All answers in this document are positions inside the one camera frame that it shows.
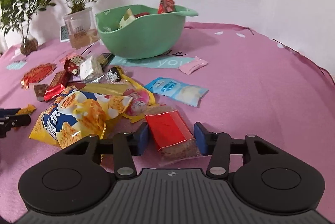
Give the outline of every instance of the pink tablecloth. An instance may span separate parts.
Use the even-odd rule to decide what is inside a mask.
[[[127,67],[127,71],[142,84],[163,76],[208,88],[199,108],[163,96],[159,102],[179,109],[190,128],[200,121],[208,130],[224,131],[233,138],[257,134],[315,167],[326,181],[318,210],[335,221],[335,87],[329,75],[276,41],[234,25],[188,23],[172,50],[170,54],[181,51],[184,57],[199,56],[209,64],[189,76],[178,69]],[[11,47],[0,58],[0,107],[23,108],[30,103],[37,111],[29,127],[12,130],[0,140],[0,215],[10,221],[26,211],[17,190],[21,174],[58,151],[28,139],[37,116],[50,104],[37,102],[32,89],[21,89],[20,79],[39,64],[59,64],[71,47],[57,40],[48,42],[28,56],[22,69],[7,70],[14,51]],[[106,49],[97,44],[89,51],[102,53]],[[59,65],[42,83],[50,83],[60,70]],[[115,131],[129,130],[127,122],[122,121]],[[153,146],[134,161],[138,171],[158,167]],[[209,157],[203,157],[173,167],[206,168],[208,162]],[[113,168],[111,158],[104,158],[103,165]],[[240,165],[241,158],[232,157],[231,170]]]

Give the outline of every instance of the green bowl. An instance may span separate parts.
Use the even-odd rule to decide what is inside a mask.
[[[126,10],[133,14],[149,12],[118,29]],[[194,10],[175,6],[176,11],[157,14],[156,8],[130,5],[106,10],[95,15],[99,35],[113,54],[126,59],[154,57],[168,51],[179,39],[186,16],[197,16]]]

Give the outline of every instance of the silver screw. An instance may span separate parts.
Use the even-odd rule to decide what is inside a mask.
[[[223,175],[226,172],[226,169],[220,166],[214,166],[209,169],[209,172],[213,175]]]
[[[134,170],[130,167],[121,167],[118,169],[118,173],[121,175],[121,176],[128,176],[128,175],[131,175],[133,174]]]

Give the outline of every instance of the red snack package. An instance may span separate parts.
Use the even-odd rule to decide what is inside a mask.
[[[70,73],[65,70],[57,72],[54,79],[47,88],[44,101],[49,101],[54,97],[61,94],[61,92],[66,88],[66,84],[70,79]]]
[[[157,13],[175,12],[175,1],[173,0],[160,0],[160,7]]]
[[[134,16],[135,16],[135,18],[138,18],[140,16],[144,16],[144,15],[148,15],[148,14],[150,14],[150,13],[149,12],[141,12],[141,13],[138,13],[138,14],[136,14]]]
[[[67,59],[64,64],[64,69],[71,73],[73,76],[78,74],[78,68],[83,63],[84,58],[77,55],[73,56],[70,59]]]
[[[30,83],[40,82],[45,77],[49,76],[56,68],[56,64],[42,64],[25,73],[21,79],[21,84],[24,89],[29,88]]]
[[[145,119],[166,164],[200,155],[192,133],[177,110],[146,115]]]

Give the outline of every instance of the blue and white packet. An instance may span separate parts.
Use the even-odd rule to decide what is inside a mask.
[[[199,100],[208,91],[206,88],[163,77],[153,80],[145,88],[152,93],[168,96],[194,107],[198,107]]]

